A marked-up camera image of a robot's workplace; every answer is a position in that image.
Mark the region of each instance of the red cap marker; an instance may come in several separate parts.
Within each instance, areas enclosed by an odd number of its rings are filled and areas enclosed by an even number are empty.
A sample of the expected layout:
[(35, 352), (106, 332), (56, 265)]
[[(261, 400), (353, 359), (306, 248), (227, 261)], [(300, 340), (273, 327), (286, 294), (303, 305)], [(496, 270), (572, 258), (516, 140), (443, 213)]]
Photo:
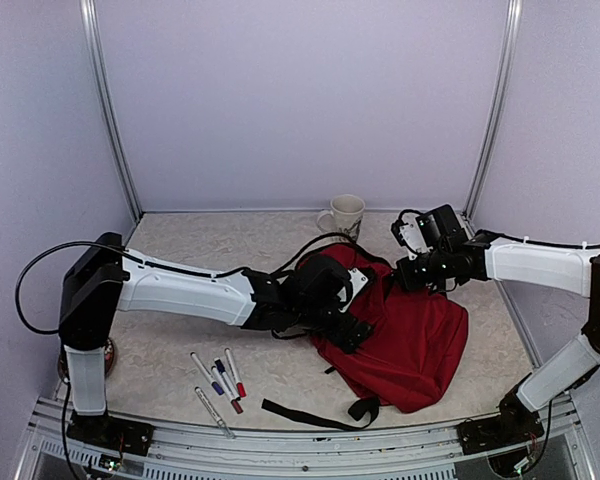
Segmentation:
[(227, 362), (229, 362), (229, 368), (231, 369), (231, 375), (233, 375), (233, 379), (236, 382), (236, 388), (238, 389), (238, 394), (240, 398), (244, 398), (247, 396), (247, 391), (244, 389), (244, 385), (242, 384), (242, 380), (240, 379), (240, 373), (238, 373), (238, 366), (236, 365), (236, 360), (233, 358), (233, 353), (231, 353), (230, 348), (225, 348), (224, 353), (227, 357)]
[(216, 378), (218, 383), (222, 386), (222, 388), (226, 392), (227, 400), (229, 400), (229, 403), (231, 403), (231, 406), (236, 411), (236, 413), (238, 413), (238, 414), (242, 413), (244, 410), (242, 410), (242, 406), (240, 405), (240, 403), (238, 403), (238, 397), (233, 395), (231, 389), (227, 385), (227, 382), (225, 381), (224, 378), (222, 378), (222, 374), (218, 371), (218, 368), (215, 365), (213, 367), (211, 367), (211, 374)]

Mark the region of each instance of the backpack strap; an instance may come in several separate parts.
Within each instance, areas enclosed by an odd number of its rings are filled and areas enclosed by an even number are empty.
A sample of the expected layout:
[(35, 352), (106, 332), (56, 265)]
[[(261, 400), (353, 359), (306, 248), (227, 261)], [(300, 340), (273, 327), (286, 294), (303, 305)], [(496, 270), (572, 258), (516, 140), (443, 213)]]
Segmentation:
[(358, 430), (364, 430), (378, 418), (378, 414), (380, 413), (380, 399), (378, 397), (362, 398), (349, 407), (348, 413), (355, 421), (360, 421), (365, 413), (369, 412), (369, 422), (362, 427), (347, 425), (346, 423), (341, 423), (336, 420), (318, 417), (317, 415), (301, 410), (292, 410), (283, 407), (282, 405), (278, 405), (271, 400), (267, 400), (266, 398), (262, 401), (262, 409), (297, 423), (306, 423), (307, 425), (314, 425), (316, 427), (356, 432)]

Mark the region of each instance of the white mug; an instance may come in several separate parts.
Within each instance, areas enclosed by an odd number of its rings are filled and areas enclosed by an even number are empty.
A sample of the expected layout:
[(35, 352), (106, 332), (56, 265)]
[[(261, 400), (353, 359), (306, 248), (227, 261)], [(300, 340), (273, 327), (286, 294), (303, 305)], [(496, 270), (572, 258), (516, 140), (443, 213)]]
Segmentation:
[[(360, 235), (360, 224), (364, 213), (364, 200), (355, 195), (338, 195), (331, 199), (331, 209), (323, 210), (316, 218), (316, 225), (323, 232), (339, 232), (349, 235), (355, 241)], [(323, 225), (322, 220), (331, 217), (332, 225)]]

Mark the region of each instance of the fabric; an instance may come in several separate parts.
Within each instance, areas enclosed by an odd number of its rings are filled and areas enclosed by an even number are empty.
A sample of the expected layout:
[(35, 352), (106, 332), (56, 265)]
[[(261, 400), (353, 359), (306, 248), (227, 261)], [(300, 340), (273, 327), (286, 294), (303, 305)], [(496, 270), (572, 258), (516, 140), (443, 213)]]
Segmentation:
[(468, 336), (468, 313), (428, 290), (406, 293), (394, 286), (393, 270), (377, 257), (348, 244), (315, 252), (347, 268), (372, 268), (376, 279), (349, 307), (374, 326), (373, 335), (353, 354), (344, 354), (313, 335), (318, 353), (333, 365), (360, 398), (379, 397), (381, 405), (415, 412), (439, 401), (456, 372)]

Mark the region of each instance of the pen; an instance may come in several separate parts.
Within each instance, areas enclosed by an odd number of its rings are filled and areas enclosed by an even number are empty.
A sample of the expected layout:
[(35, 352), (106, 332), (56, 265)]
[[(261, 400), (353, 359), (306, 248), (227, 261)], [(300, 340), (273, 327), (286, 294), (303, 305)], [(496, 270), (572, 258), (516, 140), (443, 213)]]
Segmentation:
[(247, 391), (244, 389), (244, 385), (242, 384), (242, 380), (240, 379), (240, 374), (238, 373), (238, 366), (236, 365), (236, 360), (233, 358), (233, 353), (230, 348), (225, 348), (224, 353), (227, 357), (227, 361), (229, 362), (229, 368), (231, 369), (231, 375), (233, 375), (233, 379), (236, 382), (236, 387), (238, 388), (238, 393), (240, 397), (244, 398), (247, 396)]
[(218, 413), (218, 411), (215, 408), (213, 408), (213, 405), (211, 405), (211, 402), (209, 401), (209, 399), (207, 398), (207, 396), (204, 394), (204, 392), (202, 391), (202, 389), (200, 387), (196, 387), (195, 388), (195, 392), (196, 392), (196, 395), (198, 395), (198, 398), (200, 399), (200, 401), (202, 402), (202, 404), (207, 409), (207, 412), (209, 412), (209, 415), (211, 415), (211, 418), (213, 418), (213, 420), (216, 422), (216, 424), (218, 425), (218, 427), (220, 427), (222, 430), (224, 430), (225, 436), (227, 438), (236, 438), (235, 433), (233, 433), (229, 429), (229, 427), (227, 427), (227, 424), (222, 419), (222, 417), (220, 416), (220, 414)]
[(215, 367), (215, 366), (211, 367), (211, 373), (216, 378), (218, 383), (220, 385), (222, 385), (222, 388), (224, 388), (225, 392), (227, 392), (227, 400), (229, 400), (229, 403), (231, 404), (233, 409), (236, 411), (236, 413), (237, 414), (242, 413), (243, 410), (242, 410), (242, 407), (240, 406), (240, 403), (238, 403), (238, 399), (233, 396), (231, 389), (225, 382), (224, 378), (222, 378), (222, 374), (218, 371), (217, 367)]
[(211, 376), (209, 370), (207, 370), (207, 368), (204, 366), (204, 363), (202, 363), (200, 361), (200, 358), (198, 358), (198, 355), (196, 355), (196, 352), (191, 352), (191, 360), (193, 360), (193, 362), (198, 366), (198, 370), (200, 370), (202, 376), (207, 379), (207, 382), (211, 384), (216, 393), (218, 395), (222, 395), (224, 393), (224, 390), (222, 389), (220, 384), (216, 382), (215, 379)]
[(228, 387), (229, 391), (231, 392), (231, 396), (234, 397), (236, 400), (240, 400), (240, 394), (236, 390), (236, 387), (233, 385), (233, 380), (231, 379), (231, 377), (229, 377), (227, 370), (224, 368), (224, 365), (222, 364), (222, 360), (220, 360), (219, 358), (214, 358), (213, 361), (216, 364), (216, 367), (218, 368), (220, 375), (224, 379), (224, 382), (227, 384), (227, 387)]

